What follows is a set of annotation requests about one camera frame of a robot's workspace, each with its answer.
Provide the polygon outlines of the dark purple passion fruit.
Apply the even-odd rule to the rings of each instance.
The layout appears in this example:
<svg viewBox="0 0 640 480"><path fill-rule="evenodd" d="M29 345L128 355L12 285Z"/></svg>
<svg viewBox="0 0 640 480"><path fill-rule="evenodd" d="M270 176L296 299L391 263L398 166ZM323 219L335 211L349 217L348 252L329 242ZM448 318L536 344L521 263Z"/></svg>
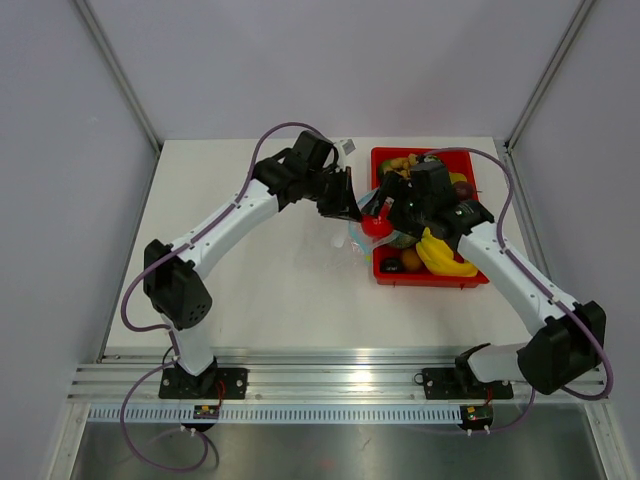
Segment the dark purple passion fruit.
<svg viewBox="0 0 640 480"><path fill-rule="evenodd" d="M471 199L476 193L474 186L466 181L455 182L453 188L460 201Z"/></svg>

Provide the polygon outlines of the red apple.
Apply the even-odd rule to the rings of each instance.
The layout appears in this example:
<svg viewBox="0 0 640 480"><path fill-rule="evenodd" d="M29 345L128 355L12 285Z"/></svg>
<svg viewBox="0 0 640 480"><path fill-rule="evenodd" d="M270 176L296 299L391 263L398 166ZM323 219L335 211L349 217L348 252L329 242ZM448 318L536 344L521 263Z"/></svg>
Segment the red apple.
<svg viewBox="0 0 640 480"><path fill-rule="evenodd" d="M394 231L393 225L382 215L364 215L361 222L361 229L367 237L374 239L385 238Z"/></svg>

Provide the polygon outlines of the yellow banana bunch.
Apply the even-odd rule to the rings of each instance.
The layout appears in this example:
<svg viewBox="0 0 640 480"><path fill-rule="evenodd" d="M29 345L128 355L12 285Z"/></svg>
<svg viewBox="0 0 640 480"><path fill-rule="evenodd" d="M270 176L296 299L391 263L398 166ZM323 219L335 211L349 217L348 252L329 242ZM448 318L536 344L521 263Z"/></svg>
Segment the yellow banana bunch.
<svg viewBox="0 0 640 480"><path fill-rule="evenodd" d="M434 275L467 278L479 273L472 263L458 261L447 243L434 237L429 228L423 230L415 249L426 268Z"/></svg>

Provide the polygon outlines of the clear zip top bag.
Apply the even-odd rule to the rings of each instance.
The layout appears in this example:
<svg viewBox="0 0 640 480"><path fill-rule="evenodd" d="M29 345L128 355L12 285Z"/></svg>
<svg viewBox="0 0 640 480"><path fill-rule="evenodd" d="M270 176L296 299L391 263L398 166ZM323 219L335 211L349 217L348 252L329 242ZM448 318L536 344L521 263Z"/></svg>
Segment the clear zip top bag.
<svg viewBox="0 0 640 480"><path fill-rule="evenodd" d="M373 263L373 252L393 237L393 233L383 236L367 235L361 223L330 220L330 229L324 240L329 247L331 263L335 266L366 266Z"/></svg>

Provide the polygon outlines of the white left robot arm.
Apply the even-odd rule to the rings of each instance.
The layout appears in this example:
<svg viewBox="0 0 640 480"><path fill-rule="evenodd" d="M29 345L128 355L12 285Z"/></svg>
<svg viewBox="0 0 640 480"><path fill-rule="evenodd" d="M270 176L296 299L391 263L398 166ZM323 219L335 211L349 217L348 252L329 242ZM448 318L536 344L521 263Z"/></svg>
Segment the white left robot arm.
<svg viewBox="0 0 640 480"><path fill-rule="evenodd" d="M198 399L224 388L218 363L200 325L214 301L204 281L218 262L253 228L299 200L315 203L325 218L361 222L351 170L344 159L352 140L331 142L302 131L293 146L251 160L240 191L196 229L170 244L158 240L144 250L143 291L169 328L174 350L162 374L165 399Z"/></svg>

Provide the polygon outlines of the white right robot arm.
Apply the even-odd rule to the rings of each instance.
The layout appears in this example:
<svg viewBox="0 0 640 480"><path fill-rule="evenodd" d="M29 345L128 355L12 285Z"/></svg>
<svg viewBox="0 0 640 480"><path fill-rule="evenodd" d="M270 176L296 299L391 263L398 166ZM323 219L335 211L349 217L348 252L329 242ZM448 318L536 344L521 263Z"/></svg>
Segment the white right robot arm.
<svg viewBox="0 0 640 480"><path fill-rule="evenodd" d="M429 232L484 274L531 336L525 344L485 344L459 355L453 380L460 393L476 396L490 382L525 381L550 395L605 362L604 310L553 286L504 238L501 219L475 199L458 198L441 161L413 166L408 178L387 172L364 211L376 215L385 203L396 230Z"/></svg>

